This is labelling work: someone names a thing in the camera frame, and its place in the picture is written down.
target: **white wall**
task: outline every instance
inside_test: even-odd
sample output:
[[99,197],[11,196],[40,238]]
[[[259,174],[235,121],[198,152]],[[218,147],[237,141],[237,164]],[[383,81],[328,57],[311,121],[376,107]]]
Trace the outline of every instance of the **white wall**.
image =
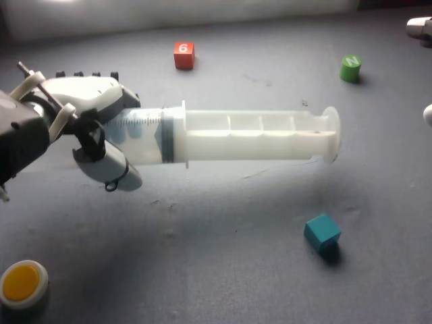
[[3,0],[17,41],[354,11],[358,0]]

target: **red block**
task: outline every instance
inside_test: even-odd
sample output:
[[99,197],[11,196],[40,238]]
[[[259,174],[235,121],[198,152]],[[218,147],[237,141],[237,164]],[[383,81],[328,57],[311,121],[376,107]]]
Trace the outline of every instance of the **red block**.
[[194,43],[175,44],[174,63],[176,69],[192,70],[195,63]]

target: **yellow button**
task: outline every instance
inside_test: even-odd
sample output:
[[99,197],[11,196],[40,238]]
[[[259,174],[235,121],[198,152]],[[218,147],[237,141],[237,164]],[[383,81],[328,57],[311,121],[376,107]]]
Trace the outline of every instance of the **yellow button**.
[[5,297],[20,302],[30,297],[39,284],[39,274],[31,265],[21,265],[12,269],[3,282]]

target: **gray table surface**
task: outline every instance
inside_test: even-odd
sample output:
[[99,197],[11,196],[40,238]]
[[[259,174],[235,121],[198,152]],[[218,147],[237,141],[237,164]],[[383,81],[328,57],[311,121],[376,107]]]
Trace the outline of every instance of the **gray table surface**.
[[[5,51],[0,88],[22,60],[56,70],[118,70],[144,107],[337,107],[338,160],[141,167],[145,185],[106,193],[78,170],[22,173],[0,205],[0,269],[34,259],[50,301],[32,323],[432,323],[432,50],[405,34],[432,7],[287,22],[156,30]],[[173,44],[193,41],[193,72]],[[349,53],[362,84],[338,77]],[[328,212],[340,258],[303,236]],[[1,318],[9,323],[15,317]]]

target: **blue block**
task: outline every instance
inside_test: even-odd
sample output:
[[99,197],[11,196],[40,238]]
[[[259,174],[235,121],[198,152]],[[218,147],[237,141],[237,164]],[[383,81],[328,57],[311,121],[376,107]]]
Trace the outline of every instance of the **blue block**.
[[304,227],[304,237],[318,252],[336,244],[341,233],[336,223],[324,213],[308,221]]

